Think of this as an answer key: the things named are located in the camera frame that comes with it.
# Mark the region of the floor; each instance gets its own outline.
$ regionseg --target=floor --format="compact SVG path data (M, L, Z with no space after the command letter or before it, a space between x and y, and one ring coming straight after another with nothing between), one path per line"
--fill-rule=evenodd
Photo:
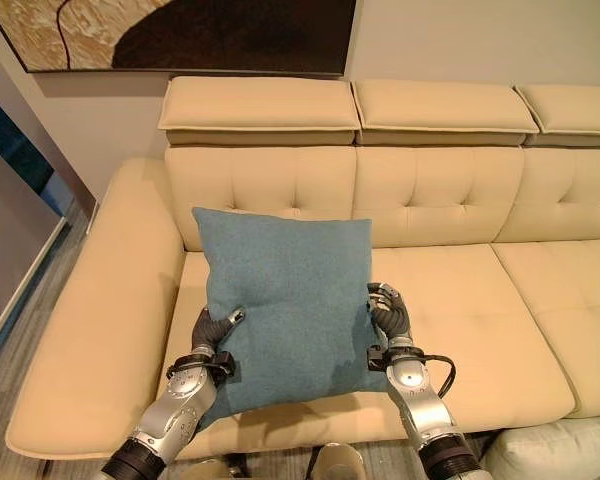
M4 444L4 432L26 367L84 241L87 218L75 205L69 209L67 217L72 228L64 232L61 245L53 249L44 274L31 292L20 318L0 351L0 480L89 480L104 463L103 460L35 460L11 452ZM476 434L468 440L477 453L490 438L489 434ZM363 443L355 447L364 459L370 480L426 480L417 456L406 442ZM248 455L247 462L254 477L301 480L310 455L310 449L256 453ZM182 473L194 463L176 462L161 479L187 480L181 478Z

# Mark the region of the framed artwork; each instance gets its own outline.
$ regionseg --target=framed artwork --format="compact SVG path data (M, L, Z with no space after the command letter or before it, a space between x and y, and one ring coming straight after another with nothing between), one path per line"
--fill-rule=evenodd
M154 70L338 76L356 0L0 0L29 73Z

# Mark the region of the sofa armrest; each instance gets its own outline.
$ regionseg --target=sofa armrest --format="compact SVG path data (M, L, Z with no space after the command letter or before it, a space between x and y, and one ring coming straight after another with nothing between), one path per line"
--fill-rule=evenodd
M72 459L119 446L155 398L183 263L164 162L125 162L23 383L11 450Z

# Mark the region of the robotic arm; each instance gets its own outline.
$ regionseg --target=robotic arm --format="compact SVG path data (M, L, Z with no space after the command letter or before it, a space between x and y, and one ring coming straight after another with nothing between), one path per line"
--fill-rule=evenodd
M216 399L216 386L233 375L231 354L215 348L244 319L239 308L214 322L205 307L193 329L191 354L167 370L165 392L93 480L156 480L194 437L202 415Z
M367 351L370 370L384 371L390 398L398 406L409 441L431 480L492 480L480 469L441 397L455 377L451 359L425 355L414 346L409 315L400 294L384 283L371 283L369 310L388 348ZM216 386L235 369L228 352L216 353L219 342L244 319L239 308L214 322L206 307L192 335L192 351L169 367L169 384L144 413L140 423L93 480L157 480L164 468L193 439L200 418L216 398ZM428 360L451 365L440 392L431 386Z
M453 362L439 355L425 355L411 337L409 315L400 294L385 283L369 284L372 321L388 340L388 348L375 345L367 351L370 370L386 371L389 397L400 411L409 442L418 453L431 480L491 480L480 469L464 436L441 397L455 377ZM451 365L439 393L431 386L427 360Z

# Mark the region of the blue throw pillow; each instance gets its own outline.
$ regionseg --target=blue throw pillow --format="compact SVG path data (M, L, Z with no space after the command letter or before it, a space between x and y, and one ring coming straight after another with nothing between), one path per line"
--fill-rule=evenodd
M202 427L268 405L386 391L386 376L366 367L366 349L377 343L366 308L371 221L193 213L211 267L211 317L246 309L219 347L236 359L236 376Z

